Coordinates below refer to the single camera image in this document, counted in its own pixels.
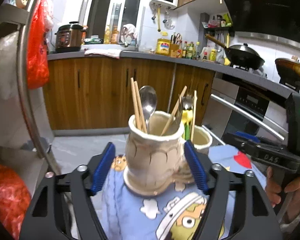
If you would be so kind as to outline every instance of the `frying pan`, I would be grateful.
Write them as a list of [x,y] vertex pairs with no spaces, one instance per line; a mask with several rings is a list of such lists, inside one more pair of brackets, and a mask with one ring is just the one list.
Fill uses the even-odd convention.
[[205,38],[221,46],[225,50],[227,58],[233,65],[252,68],[256,70],[262,67],[265,63],[265,61],[259,56],[259,54],[254,49],[248,47],[246,43],[244,43],[243,45],[232,45],[227,48],[226,45],[213,38],[209,34],[206,34]]

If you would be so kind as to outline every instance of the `scissors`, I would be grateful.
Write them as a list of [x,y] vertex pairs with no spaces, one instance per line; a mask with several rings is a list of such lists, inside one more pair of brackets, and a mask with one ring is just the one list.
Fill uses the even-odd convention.
[[176,39],[176,42],[178,43],[179,41],[182,41],[182,36],[180,33],[177,34],[177,39]]

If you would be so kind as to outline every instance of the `red mesh bag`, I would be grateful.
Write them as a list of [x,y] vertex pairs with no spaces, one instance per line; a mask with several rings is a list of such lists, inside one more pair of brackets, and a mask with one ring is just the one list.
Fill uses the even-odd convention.
[[0,222],[15,240],[30,201],[30,193],[18,174],[0,165]]
[[27,78],[28,88],[42,87],[49,81],[49,68],[47,60],[47,45],[45,44],[45,3],[39,0],[32,18],[28,41]]

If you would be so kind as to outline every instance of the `metal bolt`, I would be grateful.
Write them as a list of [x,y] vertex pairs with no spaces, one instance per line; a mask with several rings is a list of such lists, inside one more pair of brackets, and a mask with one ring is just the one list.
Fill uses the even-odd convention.
[[212,165],[212,169],[214,169],[215,171],[221,171],[221,165],[218,163],[215,163]]
[[53,176],[54,176],[54,173],[52,171],[47,172],[45,175],[46,178],[52,178]]
[[77,168],[77,171],[86,171],[88,169],[88,167],[86,165],[80,165],[78,168]]
[[248,176],[248,177],[253,177],[254,176],[254,172],[253,171],[246,171],[245,174]]

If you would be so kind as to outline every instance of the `chopsticks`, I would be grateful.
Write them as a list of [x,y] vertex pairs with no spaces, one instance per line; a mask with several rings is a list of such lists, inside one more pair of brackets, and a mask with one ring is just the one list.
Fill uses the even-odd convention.
[[191,132],[190,132],[190,140],[193,143],[193,135],[194,135],[194,123],[195,123],[195,111],[197,108],[197,90],[194,91],[194,99],[193,99],[193,118],[191,122]]
[[138,89],[138,83],[137,81],[133,81],[133,78],[130,78],[130,82],[131,82],[131,93],[132,93],[134,115],[136,120],[136,127],[139,130],[147,133],[146,122],[143,116],[141,99],[140,99],[140,94]]
[[139,87],[138,87],[138,82],[134,82],[134,87],[136,91],[136,96],[137,96],[137,103],[138,103],[138,108],[139,108],[139,114],[140,114],[140,120],[141,120],[141,128],[144,133],[147,133],[147,126],[146,126],[146,121],[145,117],[143,116],[143,110],[142,110],[142,105],[141,105],[141,98],[139,94]]
[[187,90],[187,86],[185,86],[185,87],[183,88],[183,90],[182,90],[182,92],[181,92],[181,94],[180,94],[180,96],[179,96],[179,100],[176,102],[176,104],[175,104],[175,106],[174,106],[174,108],[173,108],[173,110],[172,110],[172,112],[171,112],[171,115],[170,115],[170,117],[169,117],[169,119],[168,119],[168,121],[167,121],[165,127],[163,128],[163,131],[162,131],[162,133],[161,133],[161,136],[168,130],[168,128],[169,128],[169,126],[170,126],[170,124],[171,124],[171,122],[172,122],[172,120],[173,120],[173,118],[174,118],[174,116],[176,115],[176,112],[177,112],[177,110],[178,110],[179,102],[181,102],[181,99],[182,99],[183,96],[185,95],[186,90]]

